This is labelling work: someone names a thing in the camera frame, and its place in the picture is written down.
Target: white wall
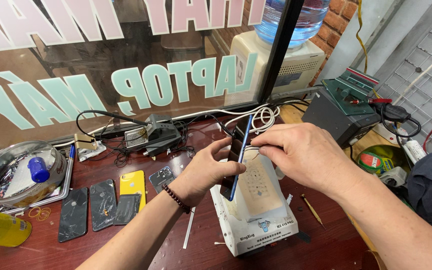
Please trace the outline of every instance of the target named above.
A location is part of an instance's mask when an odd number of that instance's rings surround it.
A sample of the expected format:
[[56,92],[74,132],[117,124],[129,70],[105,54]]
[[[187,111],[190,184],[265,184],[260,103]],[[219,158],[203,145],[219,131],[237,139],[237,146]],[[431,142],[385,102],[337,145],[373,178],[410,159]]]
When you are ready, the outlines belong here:
[[[405,2],[414,3],[415,1],[420,0],[406,0]],[[376,27],[381,21],[381,18],[384,17],[393,2],[394,0],[363,1],[361,7],[363,27],[359,33],[359,37],[363,43],[366,43],[369,40],[369,37],[375,31]],[[359,27],[358,11],[356,10],[353,18],[347,25],[344,33],[341,35],[341,39],[339,39],[337,46],[334,48],[331,57],[328,59],[326,65],[321,71],[317,83],[319,83],[319,81],[322,79],[332,79],[339,77],[347,67],[351,66],[354,59],[361,51],[361,45],[356,39],[356,32],[358,31]]]
[[[367,74],[371,76],[376,74],[399,43],[401,43],[409,33],[411,28],[421,19],[431,4],[432,0],[406,0],[403,2],[393,19],[391,19],[368,52]],[[364,70],[364,61],[357,69],[361,71]]]

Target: white cable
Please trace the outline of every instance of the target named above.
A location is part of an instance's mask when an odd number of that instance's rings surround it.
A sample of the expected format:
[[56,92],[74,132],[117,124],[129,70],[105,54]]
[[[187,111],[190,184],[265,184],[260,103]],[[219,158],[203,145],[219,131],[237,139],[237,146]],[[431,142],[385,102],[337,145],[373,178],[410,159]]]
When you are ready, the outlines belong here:
[[[285,103],[295,102],[295,101],[299,101],[299,100],[285,101]],[[225,113],[225,114],[240,115],[234,119],[231,119],[229,122],[227,122],[225,124],[225,126],[227,126],[229,123],[231,123],[235,120],[241,119],[241,118],[248,116],[250,114],[254,114],[255,117],[253,118],[253,120],[251,122],[253,129],[251,129],[249,132],[250,133],[257,132],[257,131],[264,132],[267,129],[269,129],[271,126],[273,126],[274,122],[276,121],[276,117],[278,117],[279,113],[280,113],[280,109],[279,109],[280,106],[277,106],[276,109],[273,111],[272,109],[268,108],[267,105],[269,105],[269,103],[260,105],[259,107],[256,107],[256,108],[249,110],[249,111],[246,111],[246,112],[232,112],[232,111],[228,111],[228,110],[224,110],[224,109],[211,109],[211,110],[205,110],[205,111],[200,111],[200,112],[195,112],[195,113],[191,113],[191,114],[186,114],[186,115],[174,117],[173,120],[180,120],[180,119],[188,118],[191,116],[198,116],[200,114],[209,114],[209,113]],[[261,122],[264,125],[261,127],[256,127],[255,126],[255,120],[259,120],[259,119],[261,119]],[[120,125],[128,125],[128,124],[134,125],[135,123],[133,123],[133,122],[121,122],[120,123]],[[109,128],[112,126],[114,126],[114,124],[107,125],[106,128]],[[88,132],[88,134],[94,134],[96,132],[103,130],[104,128],[105,128],[104,126],[100,127],[98,129],[93,130],[92,132]],[[75,141],[72,140],[72,141],[64,143],[64,144],[57,144],[54,147],[63,147],[63,146],[68,146],[68,145],[74,144],[74,143],[75,143]]]
[[401,95],[399,95],[399,97],[393,102],[393,105],[395,105],[398,101],[400,101],[402,98],[403,98],[403,96],[406,94],[406,92],[408,92],[409,91],[409,89],[419,80],[419,79],[421,79],[426,73],[428,73],[429,72],[429,70],[431,70],[432,69],[432,64],[425,70],[425,71],[423,71],[421,74],[419,74],[419,76],[416,78],[416,79],[414,79],[414,81],[410,84],[410,85],[408,85],[408,87],[406,87],[406,89],[403,91],[403,93],[401,93]]

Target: precision screwdriver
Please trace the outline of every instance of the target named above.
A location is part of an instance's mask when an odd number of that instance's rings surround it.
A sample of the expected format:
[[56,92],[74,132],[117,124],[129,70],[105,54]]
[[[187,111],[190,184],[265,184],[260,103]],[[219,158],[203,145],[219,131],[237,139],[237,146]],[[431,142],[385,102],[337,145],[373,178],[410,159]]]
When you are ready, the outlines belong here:
[[318,214],[316,213],[315,209],[311,206],[311,204],[309,204],[308,200],[306,199],[306,197],[304,196],[304,194],[301,194],[301,198],[304,199],[304,201],[306,202],[306,204],[309,207],[309,210],[311,210],[312,214],[314,215],[314,217],[318,220],[319,224],[322,225],[322,227],[324,228],[324,230],[326,231],[326,227],[323,225],[323,222],[321,221],[321,218],[319,218]]

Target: brick wall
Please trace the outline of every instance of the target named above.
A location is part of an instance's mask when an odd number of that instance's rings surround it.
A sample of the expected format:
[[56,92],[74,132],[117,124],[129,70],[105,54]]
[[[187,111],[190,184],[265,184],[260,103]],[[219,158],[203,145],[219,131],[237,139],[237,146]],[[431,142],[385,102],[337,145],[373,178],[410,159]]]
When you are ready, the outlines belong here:
[[[244,10],[243,10],[243,22],[241,27],[226,27],[215,29],[217,35],[219,35],[220,40],[224,44],[220,44],[226,53],[229,53],[231,47],[231,42],[235,35],[241,34],[243,32],[252,31],[255,28],[252,25],[248,25],[249,9],[251,7],[251,0],[245,0]],[[226,3],[226,22],[228,22],[228,10],[229,6]],[[327,56],[326,60],[321,65],[320,70],[316,73],[313,81],[309,84],[312,86],[316,78],[321,73],[321,70],[326,64],[327,59],[331,56],[334,48],[338,44],[341,34],[348,26],[353,14],[358,9],[358,0],[331,0],[329,4],[329,10],[326,17],[323,20],[321,29],[318,34],[312,37],[310,40],[316,44],[321,50],[323,50]]]
[[321,70],[326,65],[326,61],[338,44],[341,34],[346,30],[348,23],[357,10],[358,0],[331,0],[329,3],[329,10],[322,22],[321,29],[319,29],[317,35],[309,39],[327,55],[313,81],[309,83],[310,86],[315,84]]

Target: blue water bottle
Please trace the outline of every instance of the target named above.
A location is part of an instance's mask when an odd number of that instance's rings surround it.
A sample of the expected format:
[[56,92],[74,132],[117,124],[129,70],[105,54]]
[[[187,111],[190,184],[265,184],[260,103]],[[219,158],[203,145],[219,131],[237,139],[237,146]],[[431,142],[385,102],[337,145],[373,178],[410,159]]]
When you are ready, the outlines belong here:
[[[286,0],[266,0],[261,24],[255,25],[254,29],[258,37],[268,44],[273,44],[276,30],[278,29],[281,12]],[[302,45],[306,40],[314,37],[328,12],[330,0],[305,0],[301,14],[297,19],[289,42],[288,49]]]

